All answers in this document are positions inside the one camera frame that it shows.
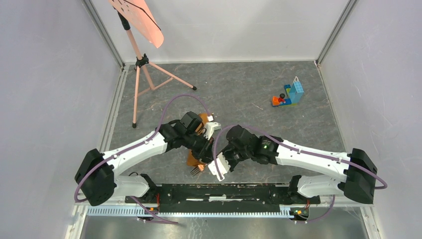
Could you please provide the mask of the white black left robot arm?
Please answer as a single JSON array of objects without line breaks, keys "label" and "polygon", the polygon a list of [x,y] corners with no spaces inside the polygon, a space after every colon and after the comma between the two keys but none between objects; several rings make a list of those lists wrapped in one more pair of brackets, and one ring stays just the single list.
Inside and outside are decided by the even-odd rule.
[{"label": "white black left robot arm", "polygon": [[203,123],[194,112],[182,119],[159,125],[147,136],[118,149],[99,152],[90,150],[75,175],[77,192],[85,201],[98,206],[113,197],[135,196],[145,203],[156,198],[156,189],[145,176],[123,176],[130,167],[181,146],[208,163],[212,161],[212,135],[221,128],[218,122]]}]

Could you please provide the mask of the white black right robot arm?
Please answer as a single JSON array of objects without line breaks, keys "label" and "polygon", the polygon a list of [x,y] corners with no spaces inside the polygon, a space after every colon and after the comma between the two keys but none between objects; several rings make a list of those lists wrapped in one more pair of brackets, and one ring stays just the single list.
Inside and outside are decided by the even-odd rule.
[{"label": "white black right robot arm", "polygon": [[251,126],[231,125],[225,130],[228,145],[220,153],[213,149],[213,162],[220,181],[240,161],[251,159],[260,164],[294,166],[318,173],[317,176],[297,175],[291,179],[287,195],[293,203],[316,196],[343,195],[361,204],[372,204],[375,191],[387,187],[362,149],[354,148],[350,153],[314,149],[266,132],[256,136],[251,131],[258,129]]}]

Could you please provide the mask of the orange cloth napkin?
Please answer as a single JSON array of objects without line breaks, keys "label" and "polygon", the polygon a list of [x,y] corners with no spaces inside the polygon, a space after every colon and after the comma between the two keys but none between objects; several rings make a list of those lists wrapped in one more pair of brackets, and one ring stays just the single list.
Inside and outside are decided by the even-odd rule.
[{"label": "orange cloth napkin", "polygon": [[[201,133],[205,127],[205,123],[209,122],[207,113],[200,113],[199,117],[202,119],[202,123],[197,127],[196,132]],[[192,155],[192,151],[189,151],[187,158],[187,165],[193,166],[199,169],[200,171],[204,170],[205,164],[195,159]]]}]

